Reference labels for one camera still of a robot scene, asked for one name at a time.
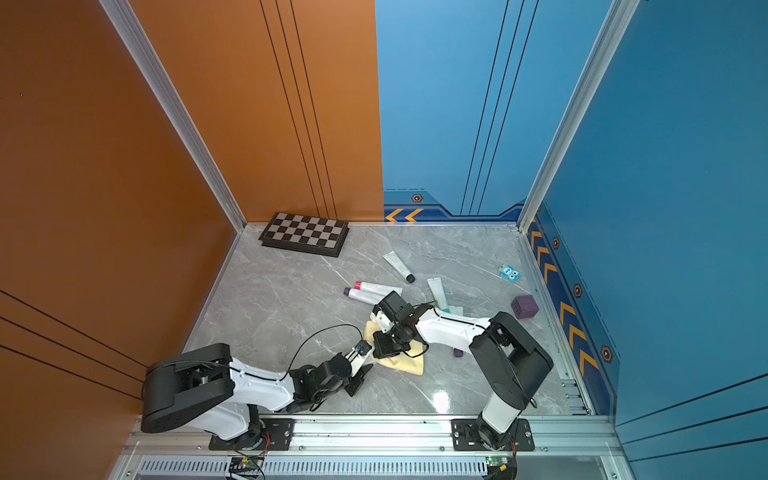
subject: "gray marble surface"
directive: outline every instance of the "gray marble surface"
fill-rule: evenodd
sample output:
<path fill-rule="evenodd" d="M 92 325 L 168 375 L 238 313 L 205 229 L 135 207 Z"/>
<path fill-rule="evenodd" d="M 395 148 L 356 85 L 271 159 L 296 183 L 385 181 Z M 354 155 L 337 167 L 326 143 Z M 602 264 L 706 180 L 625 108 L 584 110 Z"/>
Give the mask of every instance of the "gray marble surface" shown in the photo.
<path fill-rule="evenodd" d="M 518 285 L 497 274 L 507 263 L 521 261 L 508 225 L 478 226 L 351 226 L 338 258 L 262 247 L 263 224 L 249 224 L 224 272 L 208 311 L 187 349 L 224 342 L 233 355 L 264 369 L 283 371 L 301 342 L 337 323 L 361 330 L 371 306 L 343 295 L 345 286 L 369 281 L 403 287 L 403 298 L 417 304 L 432 300 L 427 278 L 440 276 L 450 305 L 463 306 L 467 316 L 494 316 L 509 311 L 510 302 L 530 291 L 529 272 L 521 270 Z M 408 284 L 382 258 L 394 250 L 415 274 Z M 522 320 L 547 350 L 548 323 L 541 313 Z M 350 327 L 331 329 L 310 340 L 293 364 L 317 364 L 358 340 Z M 480 412 L 491 388 L 472 355 L 454 358 L 439 344 L 425 354 L 424 375 L 374 366 L 357 395 L 338 392 L 318 412 L 440 413 Z M 564 390 L 553 369 L 534 397 L 531 414 L 568 415 Z"/>

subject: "orange chevron arrow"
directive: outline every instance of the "orange chevron arrow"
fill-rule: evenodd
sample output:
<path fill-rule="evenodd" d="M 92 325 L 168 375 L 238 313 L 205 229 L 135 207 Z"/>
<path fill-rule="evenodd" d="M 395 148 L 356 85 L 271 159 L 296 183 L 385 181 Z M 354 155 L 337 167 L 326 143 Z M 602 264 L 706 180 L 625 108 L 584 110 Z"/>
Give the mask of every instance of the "orange chevron arrow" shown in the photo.
<path fill-rule="evenodd" d="M 414 210 L 414 211 L 413 211 L 413 213 L 412 213 L 412 214 L 410 214 L 410 215 L 406 215 L 406 219 L 407 219 L 407 221 L 409 221 L 409 222 L 413 222 L 413 223 L 416 223 L 416 220 L 413 220 L 413 217 L 415 217 L 416 215 L 418 215 L 419 213 L 421 213 L 421 211 L 422 211 L 422 210 L 424 210 L 424 209 L 423 209 L 423 208 L 417 208 L 416 210 Z"/>
<path fill-rule="evenodd" d="M 386 219 L 389 220 L 390 222 L 397 223 L 397 220 L 395 220 L 395 215 L 399 214 L 400 212 L 402 212 L 402 208 L 398 208 L 397 210 L 387 215 Z"/>
<path fill-rule="evenodd" d="M 551 263 L 545 263 L 544 264 L 544 283 L 547 283 L 547 275 L 549 274 L 549 270 L 552 270 L 553 272 L 557 272 L 558 268 Z"/>
<path fill-rule="evenodd" d="M 579 360 L 578 360 L 579 369 L 581 370 L 581 376 L 584 376 L 584 361 L 585 360 L 588 361 L 594 368 L 596 368 L 598 370 L 600 369 L 600 367 L 598 366 L 598 363 L 595 362 L 592 357 L 590 357 L 589 355 L 584 353 L 584 350 L 582 350 L 581 351 L 581 355 L 579 355 Z"/>
<path fill-rule="evenodd" d="M 541 254 L 542 253 L 549 253 L 549 250 L 544 247 L 538 248 L 538 265 L 541 266 Z"/>
<path fill-rule="evenodd" d="M 541 236 L 541 232 L 531 232 L 531 250 L 533 250 L 533 247 L 536 246 L 536 237 L 543 238 Z"/>
<path fill-rule="evenodd" d="M 574 307 L 560 302 L 560 324 L 561 325 L 565 325 L 565 312 L 571 312 L 574 315 L 576 315 L 576 311 L 574 310 Z"/>
<path fill-rule="evenodd" d="M 571 342 L 571 350 L 574 349 L 574 333 L 576 335 L 579 335 L 581 338 L 583 338 L 585 340 L 587 339 L 587 336 L 584 335 L 584 332 L 582 332 L 581 330 L 579 330 L 575 326 L 571 325 L 571 331 L 568 333 L 568 339 Z"/>

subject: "chessboard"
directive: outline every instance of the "chessboard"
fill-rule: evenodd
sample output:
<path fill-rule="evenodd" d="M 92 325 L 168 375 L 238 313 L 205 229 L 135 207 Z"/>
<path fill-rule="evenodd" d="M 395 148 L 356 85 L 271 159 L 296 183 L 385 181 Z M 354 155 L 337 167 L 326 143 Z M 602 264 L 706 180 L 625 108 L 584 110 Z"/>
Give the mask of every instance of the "chessboard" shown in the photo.
<path fill-rule="evenodd" d="M 338 257 L 349 222 L 305 215 L 275 214 L 259 236 L 265 247 Z"/>

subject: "robotic arm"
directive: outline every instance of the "robotic arm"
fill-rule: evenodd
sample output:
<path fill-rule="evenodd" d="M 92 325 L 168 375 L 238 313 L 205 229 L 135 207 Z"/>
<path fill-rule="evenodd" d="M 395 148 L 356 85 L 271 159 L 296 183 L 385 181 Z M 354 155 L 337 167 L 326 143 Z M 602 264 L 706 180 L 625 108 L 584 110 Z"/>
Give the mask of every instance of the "robotic arm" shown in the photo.
<path fill-rule="evenodd" d="M 452 315 L 427 303 L 414 307 L 392 292 L 373 307 L 371 320 L 382 327 L 373 334 L 378 359 L 408 355 L 411 340 L 423 343 L 425 351 L 430 343 L 443 343 L 472 353 L 493 389 L 478 416 L 478 434 L 491 450 L 509 445 L 512 423 L 552 370 L 544 348 L 505 312 L 493 318 Z M 509 346 L 512 351 L 506 354 L 503 348 Z"/>
<path fill-rule="evenodd" d="M 373 307 L 371 319 L 382 327 L 375 348 L 360 340 L 346 355 L 337 353 L 318 366 L 287 372 L 249 366 L 215 343 L 149 367 L 144 382 L 141 430 L 167 432 L 182 425 L 214 434 L 212 449 L 249 449 L 263 436 L 257 406 L 274 412 L 314 411 L 344 388 L 354 396 L 372 364 L 373 354 L 408 354 L 411 340 L 443 343 L 472 355 L 493 394 L 478 416 L 478 435 L 492 450 L 506 449 L 512 423 L 552 369 L 550 356 L 508 313 L 469 318 L 439 312 L 430 304 L 412 306 L 395 292 Z M 509 354 L 504 348 L 511 348 Z"/>
<path fill-rule="evenodd" d="M 341 388 L 354 396 L 372 367 L 363 366 L 371 350 L 360 340 L 346 355 L 288 372 L 249 366 L 233 358 L 226 343 L 164 360 L 147 370 L 141 431 L 188 425 L 213 433 L 211 448 L 249 449 L 262 437 L 258 406 L 274 412 L 314 411 Z"/>

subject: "small box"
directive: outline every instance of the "small box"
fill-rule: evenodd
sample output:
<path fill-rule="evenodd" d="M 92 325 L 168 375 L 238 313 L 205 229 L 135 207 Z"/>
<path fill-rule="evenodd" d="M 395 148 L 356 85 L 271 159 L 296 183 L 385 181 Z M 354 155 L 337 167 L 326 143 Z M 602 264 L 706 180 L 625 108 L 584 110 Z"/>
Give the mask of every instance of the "small box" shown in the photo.
<path fill-rule="evenodd" d="M 512 311 L 518 320 L 531 318 L 538 313 L 538 305 L 533 295 L 520 295 L 512 302 Z"/>

